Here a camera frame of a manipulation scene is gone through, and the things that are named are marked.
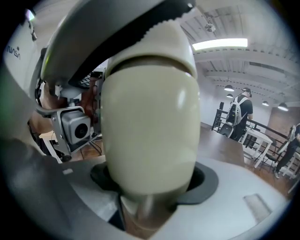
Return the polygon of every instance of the backpack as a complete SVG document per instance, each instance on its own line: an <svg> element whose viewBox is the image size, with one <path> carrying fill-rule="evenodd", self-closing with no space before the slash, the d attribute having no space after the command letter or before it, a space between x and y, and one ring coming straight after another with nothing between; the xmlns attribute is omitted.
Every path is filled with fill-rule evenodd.
<svg viewBox="0 0 300 240"><path fill-rule="evenodd" d="M278 149L278 151L277 151L278 154L280 154L280 153L282 153L284 150L286 150L286 148L287 148L287 146L289 145L289 143L292 142L292 141L296 138L295 132L296 132L297 126L299 126L299 125L300 125L300 123L298 123L297 125L291 126L289 135L288 135L288 137L287 137L287 141L285 141L285 142L281 145L281 147Z"/></svg>
<svg viewBox="0 0 300 240"><path fill-rule="evenodd" d="M240 102L238 102L237 96L234 101L231 102L231 106L226 117L226 123L230 123L232 126L235 126L242 121L247 113L245 113L244 116L241 115L240 105L246 100L248 100L248 98L245 96Z"/></svg>

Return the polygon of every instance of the man wearing cap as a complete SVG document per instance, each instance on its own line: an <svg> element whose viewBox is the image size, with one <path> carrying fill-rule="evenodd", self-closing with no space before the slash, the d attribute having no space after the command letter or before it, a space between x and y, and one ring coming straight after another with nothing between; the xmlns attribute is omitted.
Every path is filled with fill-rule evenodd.
<svg viewBox="0 0 300 240"><path fill-rule="evenodd" d="M238 103L243 99L247 98L243 103L240 104L241 115L244 116L238 125L234 126L233 133L230 138L236 141L242 137L244 129L246 128L247 118L253 119L253 106L249 98L252 97L251 89L244 88L242 93L237 96Z"/></svg>

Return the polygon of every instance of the cream-colored bottle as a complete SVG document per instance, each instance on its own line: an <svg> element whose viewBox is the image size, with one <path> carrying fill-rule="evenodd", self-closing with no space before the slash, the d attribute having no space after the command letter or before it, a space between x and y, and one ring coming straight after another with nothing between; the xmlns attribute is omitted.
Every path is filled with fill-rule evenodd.
<svg viewBox="0 0 300 240"><path fill-rule="evenodd" d="M195 62L180 25L150 29L109 60L105 76L101 129L112 179L133 200L176 197L188 187L200 134Z"/></svg>

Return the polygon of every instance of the rectangular light panel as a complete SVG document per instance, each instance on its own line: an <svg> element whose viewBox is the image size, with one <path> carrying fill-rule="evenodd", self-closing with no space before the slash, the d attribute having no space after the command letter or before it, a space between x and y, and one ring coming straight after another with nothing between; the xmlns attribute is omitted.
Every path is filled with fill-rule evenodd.
<svg viewBox="0 0 300 240"><path fill-rule="evenodd" d="M247 47L247 38L223 38L193 44L195 50L212 47Z"/></svg>

